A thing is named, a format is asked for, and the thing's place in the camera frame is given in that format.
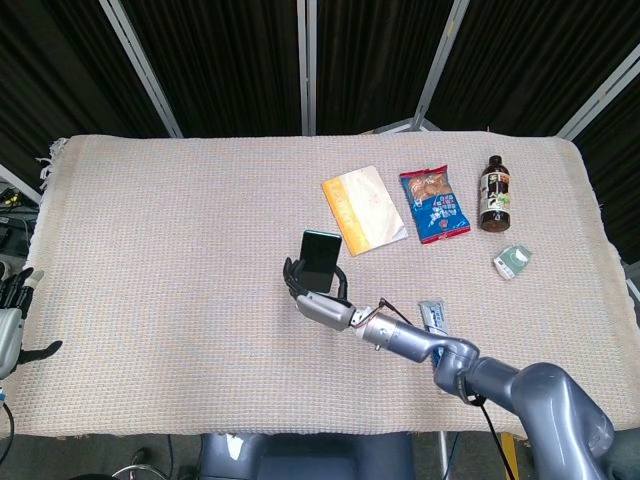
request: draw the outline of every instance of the bottle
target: bottle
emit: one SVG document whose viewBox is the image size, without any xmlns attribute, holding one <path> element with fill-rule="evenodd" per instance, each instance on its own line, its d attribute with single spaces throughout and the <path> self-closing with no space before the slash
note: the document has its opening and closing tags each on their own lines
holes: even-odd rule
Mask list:
<svg viewBox="0 0 640 480">
<path fill-rule="evenodd" d="M 511 225 L 509 215 L 509 170 L 502 157 L 494 155 L 480 179 L 480 228 L 487 232 L 504 232 Z"/>
</svg>

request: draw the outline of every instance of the smartphone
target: smartphone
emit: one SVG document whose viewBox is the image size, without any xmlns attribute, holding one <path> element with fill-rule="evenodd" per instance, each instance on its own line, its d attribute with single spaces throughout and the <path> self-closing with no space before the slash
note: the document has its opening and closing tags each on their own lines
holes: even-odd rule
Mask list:
<svg viewBox="0 0 640 480">
<path fill-rule="evenodd" d="M 300 260 L 304 260 L 304 265 L 298 275 L 303 287 L 312 292 L 331 291 L 341 245 L 340 235 L 313 230 L 304 232 L 300 248 Z"/>
</svg>

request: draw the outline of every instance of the cloth fringe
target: cloth fringe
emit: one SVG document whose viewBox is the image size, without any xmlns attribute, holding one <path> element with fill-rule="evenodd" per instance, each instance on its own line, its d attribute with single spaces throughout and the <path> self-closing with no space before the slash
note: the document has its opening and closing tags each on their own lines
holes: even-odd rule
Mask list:
<svg viewBox="0 0 640 480">
<path fill-rule="evenodd" d="M 56 159 L 62 153 L 62 149 L 68 141 L 68 138 L 59 138 L 51 144 L 51 147 L 49 147 L 49 158 L 36 158 L 36 160 L 40 163 L 47 163 L 47 165 L 42 167 L 42 170 L 40 171 L 40 180 L 43 180 L 42 185 L 40 185 L 40 190 L 42 190 L 43 192 L 49 185 L 49 175 L 53 173 L 53 167 Z"/>
</svg>

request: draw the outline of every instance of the notebook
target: notebook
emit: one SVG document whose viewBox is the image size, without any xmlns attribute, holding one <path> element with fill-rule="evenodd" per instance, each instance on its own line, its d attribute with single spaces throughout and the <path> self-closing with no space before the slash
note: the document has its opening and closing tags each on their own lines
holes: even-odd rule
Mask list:
<svg viewBox="0 0 640 480">
<path fill-rule="evenodd" d="M 322 184 L 351 255 L 407 238 L 407 229 L 376 167 L 345 173 Z"/>
</svg>

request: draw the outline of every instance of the table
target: table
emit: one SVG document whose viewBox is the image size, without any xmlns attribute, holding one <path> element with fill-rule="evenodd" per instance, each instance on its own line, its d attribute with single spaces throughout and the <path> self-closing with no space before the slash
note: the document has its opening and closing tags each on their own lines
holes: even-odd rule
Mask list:
<svg viewBox="0 0 640 480">
<path fill-rule="evenodd" d="M 512 173 L 512 227 L 477 227 L 489 156 Z M 468 234 L 421 245 L 398 174 L 449 165 Z M 28 264 L 46 271 L 25 346 L 62 349 L 5 386 L 22 434 L 484 430 L 430 364 L 302 318 L 281 279 L 303 230 L 337 231 L 321 183 L 375 165 L 409 238 L 339 264 L 350 299 L 419 319 L 516 367 L 561 365 L 619 429 L 640 426 L 640 334 L 575 146 L 484 132 L 131 140 L 73 137 L 53 158 Z M 506 282 L 491 260 L 533 252 Z M 496 428 L 522 433 L 494 405 Z"/>
</svg>

